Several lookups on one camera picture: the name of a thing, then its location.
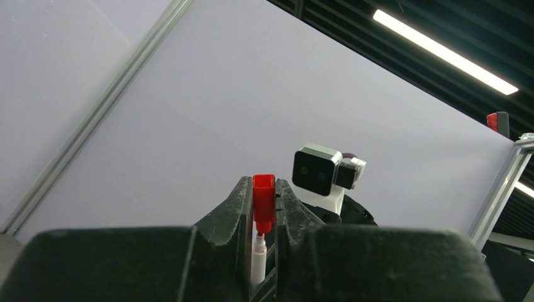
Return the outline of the aluminium frame post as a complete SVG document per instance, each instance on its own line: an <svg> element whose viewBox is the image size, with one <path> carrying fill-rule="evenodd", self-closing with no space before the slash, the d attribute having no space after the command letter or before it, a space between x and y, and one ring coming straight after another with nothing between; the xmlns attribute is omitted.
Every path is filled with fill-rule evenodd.
<svg viewBox="0 0 534 302"><path fill-rule="evenodd" d="M533 134L524 133L516 141L471 225L468 236L482 250L508 199L533 155Z"/></svg>

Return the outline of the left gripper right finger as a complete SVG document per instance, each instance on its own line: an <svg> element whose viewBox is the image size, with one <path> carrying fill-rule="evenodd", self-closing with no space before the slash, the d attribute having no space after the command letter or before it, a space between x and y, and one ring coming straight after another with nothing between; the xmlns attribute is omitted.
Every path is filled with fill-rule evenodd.
<svg viewBox="0 0 534 302"><path fill-rule="evenodd" d="M327 225L276 182L277 301L501 301L481 253L450 230Z"/></svg>

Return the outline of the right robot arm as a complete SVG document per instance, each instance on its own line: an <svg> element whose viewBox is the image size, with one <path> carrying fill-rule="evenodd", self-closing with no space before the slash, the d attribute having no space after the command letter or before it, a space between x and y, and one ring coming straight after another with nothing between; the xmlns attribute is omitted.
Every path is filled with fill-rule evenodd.
<svg viewBox="0 0 534 302"><path fill-rule="evenodd" d="M333 197L308 194L298 200L310 212L308 225L366 225L377 227L373 215L346 194Z"/></svg>

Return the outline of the white red marker pen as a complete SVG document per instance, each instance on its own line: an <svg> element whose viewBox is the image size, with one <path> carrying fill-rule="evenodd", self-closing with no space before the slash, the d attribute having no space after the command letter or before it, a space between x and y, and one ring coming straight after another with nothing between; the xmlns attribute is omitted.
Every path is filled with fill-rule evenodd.
<svg viewBox="0 0 534 302"><path fill-rule="evenodd" d="M265 235L259 233L253 240L251 249L251 292L254 293L266 276L267 251Z"/></svg>

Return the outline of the ceiling light strip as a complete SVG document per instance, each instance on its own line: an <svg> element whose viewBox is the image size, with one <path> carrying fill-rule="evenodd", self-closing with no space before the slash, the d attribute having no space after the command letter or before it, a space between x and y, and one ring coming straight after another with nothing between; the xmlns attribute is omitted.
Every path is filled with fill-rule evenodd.
<svg viewBox="0 0 534 302"><path fill-rule="evenodd" d="M387 14L385 11L380 9L376 10L376 12L373 14L373 19L396 34L409 40L413 44L423 48L429 53L432 53L438 58L444 60L446 63L454 66L455 68L468 74L470 77L473 77L474 79L491 87L501 94L508 96L519 91L519 89L511 83L473 63L446 46L438 43L420 31L417 31L409 25L401 22L400 20Z"/></svg>

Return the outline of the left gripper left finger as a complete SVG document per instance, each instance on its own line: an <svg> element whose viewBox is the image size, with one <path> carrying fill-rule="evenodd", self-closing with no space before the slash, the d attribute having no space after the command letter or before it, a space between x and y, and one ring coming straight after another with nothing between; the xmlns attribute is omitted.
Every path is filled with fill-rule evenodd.
<svg viewBox="0 0 534 302"><path fill-rule="evenodd" d="M50 230L34 236L2 301L247 301L252 179L192 226Z"/></svg>

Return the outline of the red pen cap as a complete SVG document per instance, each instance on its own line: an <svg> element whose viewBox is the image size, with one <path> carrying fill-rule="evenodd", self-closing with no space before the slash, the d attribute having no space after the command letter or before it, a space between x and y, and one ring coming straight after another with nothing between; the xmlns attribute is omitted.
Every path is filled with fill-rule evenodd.
<svg viewBox="0 0 534 302"><path fill-rule="evenodd" d="M275 184L273 174L253 176L253 218L259 235L269 233L276 220Z"/></svg>

